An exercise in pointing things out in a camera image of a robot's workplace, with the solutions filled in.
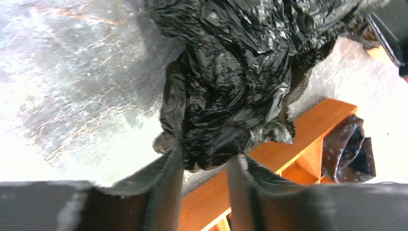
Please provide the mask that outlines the black dotted rolled tie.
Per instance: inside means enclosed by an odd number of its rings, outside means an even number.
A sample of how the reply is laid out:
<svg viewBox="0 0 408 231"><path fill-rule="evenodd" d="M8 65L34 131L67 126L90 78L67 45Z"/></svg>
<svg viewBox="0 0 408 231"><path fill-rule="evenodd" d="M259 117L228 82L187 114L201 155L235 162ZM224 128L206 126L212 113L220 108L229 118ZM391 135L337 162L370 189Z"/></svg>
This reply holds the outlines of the black dotted rolled tie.
<svg viewBox="0 0 408 231"><path fill-rule="evenodd" d="M323 139L322 174L335 183L362 183L376 177L371 138L364 120L350 115Z"/></svg>

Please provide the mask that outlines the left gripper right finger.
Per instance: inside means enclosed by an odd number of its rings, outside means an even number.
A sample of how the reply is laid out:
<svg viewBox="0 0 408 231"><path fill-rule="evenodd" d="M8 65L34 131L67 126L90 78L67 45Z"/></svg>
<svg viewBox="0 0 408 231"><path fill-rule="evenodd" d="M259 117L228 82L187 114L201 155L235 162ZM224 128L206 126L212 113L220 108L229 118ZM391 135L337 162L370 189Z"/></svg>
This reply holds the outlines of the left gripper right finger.
<svg viewBox="0 0 408 231"><path fill-rule="evenodd" d="M280 177L251 157L227 162L232 228L235 231L335 231L312 186Z"/></svg>

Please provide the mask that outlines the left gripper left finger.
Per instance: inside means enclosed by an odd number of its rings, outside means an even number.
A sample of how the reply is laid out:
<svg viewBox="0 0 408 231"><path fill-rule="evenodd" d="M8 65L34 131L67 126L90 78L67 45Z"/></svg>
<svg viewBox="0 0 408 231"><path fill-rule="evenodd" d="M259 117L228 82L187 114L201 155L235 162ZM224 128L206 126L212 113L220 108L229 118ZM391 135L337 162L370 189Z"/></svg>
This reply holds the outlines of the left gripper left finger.
<svg viewBox="0 0 408 231"><path fill-rule="evenodd" d="M59 231L175 231L183 180L181 147L113 187L81 185L58 214Z"/></svg>

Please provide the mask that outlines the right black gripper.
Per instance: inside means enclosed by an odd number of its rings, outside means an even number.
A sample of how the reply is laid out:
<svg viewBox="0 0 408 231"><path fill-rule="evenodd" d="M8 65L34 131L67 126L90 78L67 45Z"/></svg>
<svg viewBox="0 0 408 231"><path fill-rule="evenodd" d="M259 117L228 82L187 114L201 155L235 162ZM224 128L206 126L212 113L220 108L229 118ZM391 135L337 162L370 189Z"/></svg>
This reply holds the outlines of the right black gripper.
<svg viewBox="0 0 408 231"><path fill-rule="evenodd" d="M399 68L402 78L408 77L408 1L391 0L371 10L366 17L374 34Z"/></svg>

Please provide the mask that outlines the black plastic trash bag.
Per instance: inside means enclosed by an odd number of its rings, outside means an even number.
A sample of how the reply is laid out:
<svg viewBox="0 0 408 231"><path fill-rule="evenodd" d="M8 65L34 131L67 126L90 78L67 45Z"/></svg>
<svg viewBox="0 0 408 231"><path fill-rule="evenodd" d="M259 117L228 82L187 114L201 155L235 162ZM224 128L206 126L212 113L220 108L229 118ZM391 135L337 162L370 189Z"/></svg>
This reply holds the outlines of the black plastic trash bag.
<svg viewBox="0 0 408 231"><path fill-rule="evenodd" d="M183 168L210 170L255 145L292 143L287 106L339 36L366 44L383 0L149 0L147 11L185 50L166 67L162 133Z"/></svg>

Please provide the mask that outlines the orange wooden compartment tray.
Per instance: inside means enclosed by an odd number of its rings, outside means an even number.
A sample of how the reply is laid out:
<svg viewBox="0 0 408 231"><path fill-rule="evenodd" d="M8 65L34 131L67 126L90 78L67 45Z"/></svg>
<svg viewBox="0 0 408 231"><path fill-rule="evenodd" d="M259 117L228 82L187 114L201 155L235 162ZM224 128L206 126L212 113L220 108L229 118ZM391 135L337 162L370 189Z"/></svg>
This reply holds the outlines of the orange wooden compartment tray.
<svg viewBox="0 0 408 231"><path fill-rule="evenodd" d="M323 139L358 107L335 99L325 99L298 117L293 144L262 143L250 156L280 176L302 184L327 181L321 173ZM180 231L227 231L231 212L227 172L220 171L181 200Z"/></svg>

